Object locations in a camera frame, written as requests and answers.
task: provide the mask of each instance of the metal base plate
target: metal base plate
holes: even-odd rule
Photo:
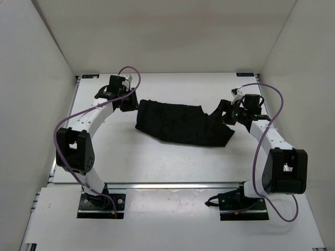
[[[219,209],[221,221],[264,221],[269,220],[266,204],[263,199],[247,198],[243,189],[237,189],[227,193],[219,193]],[[242,210],[254,205],[246,212],[224,213],[227,211]]]
[[[85,194],[81,194],[77,218],[81,219],[123,219],[126,204],[125,193],[110,193],[109,194],[116,206],[117,217],[113,211],[113,206],[106,205],[105,208],[97,208],[86,200]]]

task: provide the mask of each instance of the cloth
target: cloth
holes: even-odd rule
[[[209,116],[201,106],[141,100],[135,128],[164,142],[226,146],[235,131],[222,123],[221,116]]]

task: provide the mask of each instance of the purple cable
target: purple cable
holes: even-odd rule
[[[109,196],[109,195],[105,195],[105,194],[103,194],[103,193],[100,193],[100,192],[98,192],[98,191],[96,191],[96,190],[94,190],[94,189],[88,187],[87,184],[82,183],[81,180],[80,180],[80,179],[77,177],[77,175],[75,174],[74,170],[73,170],[73,169],[71,168],[71,166],[69,165],[69,163],[66,161],[66,159],[65,159],[64,155],[62,154],[62,152],[61,152],[61,150],[60,150],[60,148],[59,148],[59,145],[58,145],[58,141],[57,141],[57,131],[58,131],[58,128],[59,128],[64,122],[66,122],[66,121],[69,120],[69,119],[72,119],[72,118],[77,117],[77,116],[79,116],[79,115],[81,115],[81,114],[90,112],[90,111],[92,111],[92,110],[94,110],[94,109],[96,109],[96,108],[98,108],[98,107],[102,107],[102,106],[104,106],[104,105],[106,105],[106,104],[109,104],[109,103],[111,103],[111,102],[115,102],[115,101],[118,101],[118,100],[127,98],[127,97],[129,97],[131,94],[133,94],[133,93],[136,91],[136,89],[137,89],[137,88],[140,86],[140,84],[141,84],[141,74],[140,74],[139,71],[138,71],[137,69],[135,69],[134,67],[132,67],[132,66],[125,66],[125,67],[123,67],[123,68],[119,71],[118,75],[120,75],[121,72],[122,72],[124,69],[133,69],[133,70],[137,73],[137,75],[138,75],[138,83],[137,83],[137,86],[136,86],[130,93],[128,93],[128,94],[126,94],[126,95],[124,95],[124,96],[122,96],[122,97],[114,98],[114,99],[112,99],[112,100],[103,102],[103,103],[101,103],[100,105],[90,107],[90,108],[88,108],[88,109],[86,109],[86,110],[80,111],[80,112],[78,112],[78,113],[76,113],[76,114],[73,114],[73,115],[71,115],[71,116],[68,116],[68,117],[62,119],[61,121],[59,121],[58,124],[56,125],[56,127],[55,127],[54,130],[53,130],[53,142],[54,142],[54,145],[55,145],[55,147],[56,147],[56,151],[57,151],[58,155],[60,156],[60,158],[62,159],[62,161],[63,161],[63,163],[65,164],[65,166],[66,166],[66,168],[68,169],[68,171],[72,174],[72,176],[75,178],[75,180],[76,180],[81,186],[85,186],[85,187],[87,187],[90,191],[92,191],[93,193],[95,193],[95,194],[97,194],[97,195],[106,197],[106,198],[113,204],[113,210],[115,211],[115,218],[117,218],[117,212],[116,212],[116,206],[115,206],[115,203],[114,203],[112,197]]]
[[[248,207],[248,208],[239,209],[239,210],[234,210],[234,211],[222,212],[222,213],[220,213],[220,214],[240,213],[240,212],[248,211],[249,209],[253,208],[257,203],[258,203],[258,201],[257,201],[255,204],[253,204],[253,205],[251,205],[250,207]]]
[[[259,197],[261,197],[261,198],[263,198],[263,199],[266,199],[266,200],[269,202],[269,204],[272,206],[272,208],[274,209],[274,211],[278,214],[278,216],[279,216],[283,221],[286,221],[286,222],[293,222],[293,221],[295,221],[295,220],[297,219],[298,214],[299,214],[299,205],[298,205],[298,201],[297,201],[297,199],[295,198],[294,195],[292,195],[292,197],[293,197],[293,199],[294,199],[294,201],[295,201],[296,213],[295,213],[294,217],[293,217],[291,220],[288,220],[288,219],[285,219],[285,218],[279,213],[278,209],[275,207],[275,205],[272,203],[272,201],[271,201],[268,197],[266,197],[266,196],[260,194],[260,193],[257,191],[257,188],[256,188],[256,163],[257,163],[258,154],[259,154],[259,151],[260,151],[260,149],[261,149],[261,146],[262,146],[262,143],[263,143],[263,140],[264,140],[264,138],[265,138],[266,133],[267,133],[268,130],[270,129],[270,126],[272,125],[273,121],[279,116],[279,114],[280,114],[281,111],[283,110],[283,107],[284,107],[284,97],[283,97],[282,93],[281,93],[277,88],[275,88],[275,87],[273,87],[273,86],[271,86],[271,85],[268,85],[268,84],[252,83],[252,84],[242,85],[242,86],[239,87],[238,89],[243,88],[243,87],[246,87],[246,86],[250,86],[250,85],[262,85],[262,86],[269,87],[269,88],[275,90],[275,91],[279,94],[279,96],[280,96],[280,98],[281,98],[281,106],[280,106],[278,112],[275,114],[275,116],[273,116],[273,118],[270,120],[269,124],[268,124],[267,127],[265,128],[265,130],[264,130],[264,132],[263,132],[263,134],[262,134],[262,136],[261,136],[261,138],[260,138],[260,141],[259,141],[259,143],[258,143],[258,145],[257,145],[257,148],[256,148],[255,157],[254,157],[254,159],[253,159],[253,164],[252,164],[252,186],[253,186],[253,189],[255,190],[255,193],[256,193]]]

